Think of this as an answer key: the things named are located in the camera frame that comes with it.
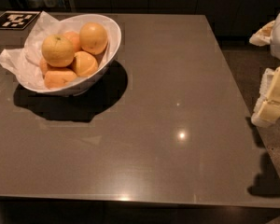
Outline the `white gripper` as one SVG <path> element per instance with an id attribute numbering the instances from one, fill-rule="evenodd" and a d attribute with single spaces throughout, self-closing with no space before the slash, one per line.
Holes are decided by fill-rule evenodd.
<path id="1" fill-rule="evenodd" d="M 280 13 L 275 21 L 268 22 L 252 34 L 249 43 L 259 47 L 270 44 L 272 56 L 280 60 Z M 265 70 L 260 82 L 259 98 L 254 106 L 251 122 L 258 127 L 267 128 L 274 125 L 279 118 L 280 66 L 275 70 L 270 68 Z"/>

